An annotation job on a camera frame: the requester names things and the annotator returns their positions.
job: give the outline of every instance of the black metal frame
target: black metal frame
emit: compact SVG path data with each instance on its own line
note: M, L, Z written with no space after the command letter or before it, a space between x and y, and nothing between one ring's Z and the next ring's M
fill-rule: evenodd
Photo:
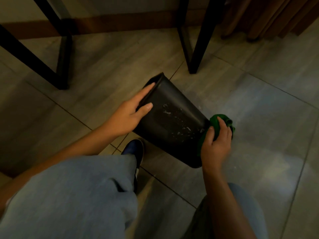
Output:
M190 74L195 74L197 72L215 26L221 18L225 2L226 0L209 0L201 30L193 51L189 41L189 34L184 26L189 0L180 0L176 18L177 31Z
M0 25L0 46L26 64L34 72L58 89L68 89L69 64L72 50L72 35L56 15L47 0L34 0L50 23L62 36L56 72L20 43L10 32Z

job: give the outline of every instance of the hand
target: hand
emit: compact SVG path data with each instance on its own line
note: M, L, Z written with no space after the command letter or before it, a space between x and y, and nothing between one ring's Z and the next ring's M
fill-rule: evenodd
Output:
M139 102L154 87L154 85L155 83L146 86L130 100L124 101L102 126L115 137L122 136L133 131L142 117L145 116L153 107L152 103L148 103L139 108L136 112Z
M220 125L219 136L213 141L215 131L211 126L206 134L201 149L201 159L203 171L207 173L219 173L225 158L230 152L230 144L232 142L232 130L227 127L225 122L217 117Z

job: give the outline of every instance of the wooden baseboard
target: wooden baseboard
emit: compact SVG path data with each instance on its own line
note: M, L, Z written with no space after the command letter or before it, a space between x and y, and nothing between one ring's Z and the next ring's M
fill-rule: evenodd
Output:
M201 25L205 9L188 10L186 26ZM62 20L73 35L176 27L176 11L101 15ZM59 36L48 20L2 24L17 39Z

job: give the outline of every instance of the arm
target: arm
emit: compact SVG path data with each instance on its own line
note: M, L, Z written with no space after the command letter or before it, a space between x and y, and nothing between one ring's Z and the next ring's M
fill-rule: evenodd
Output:
M133 98L123 102L115 113L100 127L76 142L62 149L48 160L28 169L0 189L0 217L5 204L29 179L63 160L81 155L97 155L118 136L131 132L153 107L152 103L136 108L142 98L153 88L154 83L138 92Z
M222 162L230 151L232 131L218 117L220 133L213 142L214 128L207 131L201 150L203 177L216 238L256 239L248 220L237 204L225 177Z

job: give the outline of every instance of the black trash bin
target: black trash bin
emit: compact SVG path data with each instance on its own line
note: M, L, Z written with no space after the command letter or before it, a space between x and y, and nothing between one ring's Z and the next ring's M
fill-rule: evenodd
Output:
M138 108L152 102L153 108L141 119L133 132L192 168L201 167L197 143L209 120L161 73Z

